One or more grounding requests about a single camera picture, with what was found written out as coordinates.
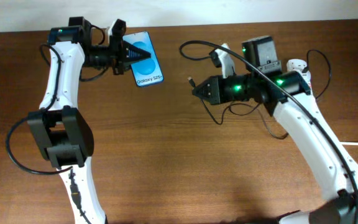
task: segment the green led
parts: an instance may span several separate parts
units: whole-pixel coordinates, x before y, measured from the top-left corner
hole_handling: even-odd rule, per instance
[[[234,91],[240,91],[241,90],[241,86],[240,85],[236,85],[234,86]]]
[[[284,83],[284,80],[276,80],[276,83],[277,83],[278,85],[281,85],[281,84]]]

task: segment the blue card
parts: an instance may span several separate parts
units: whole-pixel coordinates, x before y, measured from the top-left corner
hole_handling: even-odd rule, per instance
[[[136,85],[148,86],[163,82],[164,77],[162,75],[157,56],[154,52],[149,33],[144,31],[136,34],[129,34],[125,35],[122,39],[130,44],[133,44],[135,47],[150,52],[151,54],[151,58],[133,63],[131,65]]]

